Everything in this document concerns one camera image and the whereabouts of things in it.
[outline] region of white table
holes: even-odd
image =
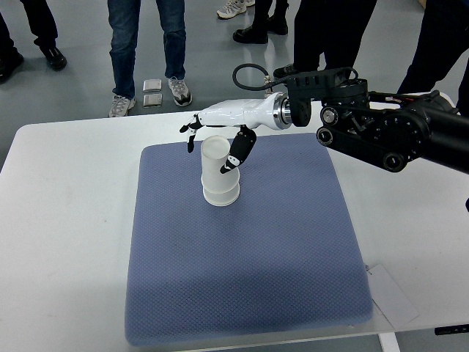
[[[310,126],[282,133],[315,133],[320,105],[313,108]],[[0,173],[1,351],[140,351],[124,337],[139,158],[148,145],[185,141],[179,127],[191,115],[54,122],[17,132]],[[236,132],[203,128],[198,139]],[[332,150],[330,156],[364,262],[381,263],[419,313],[399,330],[469,323],[469,175],[422,159],[391,174]],[[376,311],[357,326],[152,351],[390,331],[396,329]]]

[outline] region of black shoe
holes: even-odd
[[[0,55],[0,84],[8,81],[15,68],[23,61],[23,56],[16,49],[11,54]]]
[[[273,71],[273,76],[277,79],[285,78],[287,76],[296,75],[297,73],[301,73],[293,67],[293,64],[287,65],[285,67],[277,68]]]
[[[58,48],[40,49],[49,62],[49,65],[52,67],[52,70],[60,71],[63,70],[65,66],[67,66],[67,59],[65,59],[65,56],[62,55]]]
[[[233,40],[242,44],[266,44],[269,41],[267,31],[259,32],[249,26],[246,29],[238,29],[233,33]]]
[[[267,32],[272,32],[278,35],[288,34],[288,25],[285,18],[277,19],[275,16],[270,16],[267,19]]]

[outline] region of person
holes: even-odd
[[[255,4],[256,0],[228,0],[226,5],[217,10],[217,16],[221,20],[229,20],[246,12],[247,7],[254,6]]]
[[[238,29],[233,33],[233,40],[242,44],[266,44],[268,32],[286,35],[288,25],[285,14],[288,9],[288,1],[276,0],[274,13],[269,17],[272,3],[273,0],[257,0],[252,24],[246,29]]]
[[[34,44],[39,46],[53,70],[62,70],[67,65],[67,59],[56,47],[57,27],[47,2],[45,0],[20,1],[26,11],[31,33],[37,36]],[[7,24],[0,13],[0,83],[6,82],[23,61],[24,58],[18,53]]]
[[[184,0],[156,0],[163,29],[166,60],[165,77],[177,106],[192,103],[185,77]],[[127,116],[135,106],[135,67],[141,0],[108,0],[109,24],[112,28],[111,62],[115,88],[109,117]]]
[[[295,16],[293,63],[277,68],[277,79],[326,67],[353,67],[377,0],[302,0]]]
[[[469,48],[469,0],[427,0],[418,44],[399,94],[429,92]],[[456,107],[469,117],[469,60]]]

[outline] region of blue cushion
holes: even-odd
[[[131,345],[362,323],[365,267],[314,134],[259,137],[227,207],[202,194],[200,142],[141,154],[125,333]]]

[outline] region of plastic cup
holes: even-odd
[[[201,145],[204,197],[213,205],[231,204],[240,193],[240,170],[236,168],[225,174],[220,172],[228,158],[229,148],[228,139],[222,136],[208,137]]]
[[[231,190],[225,193],[211,193],[204,188],[204,198],[211,205],[217,207],[224,207],[226,205],[232,204],[240,196],[240,184],[237,183],[236,186]]]

